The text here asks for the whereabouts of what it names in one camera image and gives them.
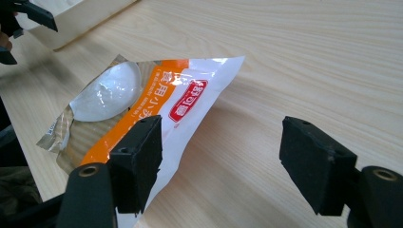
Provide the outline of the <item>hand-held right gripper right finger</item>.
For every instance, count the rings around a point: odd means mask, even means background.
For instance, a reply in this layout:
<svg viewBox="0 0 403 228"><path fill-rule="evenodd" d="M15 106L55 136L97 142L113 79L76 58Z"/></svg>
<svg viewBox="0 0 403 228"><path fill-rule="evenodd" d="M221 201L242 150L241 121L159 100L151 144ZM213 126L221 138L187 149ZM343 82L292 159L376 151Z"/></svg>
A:
<svg viewBox="0 0 403 228"><path fill-rule="evenodd" d="M307 121L286 116L282 126L279 159L290 178L316 214L340 216L357 155Z"/></svg>

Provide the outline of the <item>white and orange plastic packet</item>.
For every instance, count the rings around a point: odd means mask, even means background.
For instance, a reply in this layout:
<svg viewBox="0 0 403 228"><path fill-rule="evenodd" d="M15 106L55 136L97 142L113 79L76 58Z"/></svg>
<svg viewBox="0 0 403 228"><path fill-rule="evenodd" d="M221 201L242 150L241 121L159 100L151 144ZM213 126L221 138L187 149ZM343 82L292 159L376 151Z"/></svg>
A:
<svg viewBox="0 0 403 228"><path fill-rule="evenodd" d="M144 212L118 212L107 164L112 149L139 120L163 118L163 160L146 209L177 172L188 142L242 63L241 57L135 63L117 56L37 143L57 153L69 175L56 228L133 226Z"/></svg>

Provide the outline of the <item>dark cloth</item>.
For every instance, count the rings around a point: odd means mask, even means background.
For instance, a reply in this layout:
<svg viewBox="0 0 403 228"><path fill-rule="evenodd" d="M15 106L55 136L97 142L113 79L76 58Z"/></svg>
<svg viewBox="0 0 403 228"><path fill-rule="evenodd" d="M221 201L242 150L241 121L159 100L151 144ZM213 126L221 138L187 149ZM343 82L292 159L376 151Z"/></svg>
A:
<svg viewBox="0 0 403 228"><path fill-rule="evenodd" d="M0 98L0 209L16 214L42 202L10 117Z"/></svg>

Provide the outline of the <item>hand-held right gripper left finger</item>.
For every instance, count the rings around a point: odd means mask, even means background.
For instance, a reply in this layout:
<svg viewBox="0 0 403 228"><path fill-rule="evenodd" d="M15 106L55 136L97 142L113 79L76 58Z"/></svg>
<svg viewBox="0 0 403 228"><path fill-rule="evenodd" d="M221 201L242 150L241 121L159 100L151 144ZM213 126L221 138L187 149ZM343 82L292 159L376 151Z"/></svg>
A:
<svg viewBox="0 0 403 228"><path fill-rule="evenodd" d="M121 214L142 213L163 160L162 117L136 122L112 149L107 162Z"/></svg>

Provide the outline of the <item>white plastic box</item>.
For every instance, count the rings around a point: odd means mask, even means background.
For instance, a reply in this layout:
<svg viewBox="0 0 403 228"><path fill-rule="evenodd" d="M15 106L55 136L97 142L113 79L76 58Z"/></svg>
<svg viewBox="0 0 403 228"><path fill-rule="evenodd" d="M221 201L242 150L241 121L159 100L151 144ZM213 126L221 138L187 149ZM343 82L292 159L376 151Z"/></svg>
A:
<svg viewBox="0 0 403 228"><path fill-rule="evenodd" d="M39 25L24 13L16 16L18 23L47 48L59 49L137 0L29 1L53 14L58 31Z"/></svg>

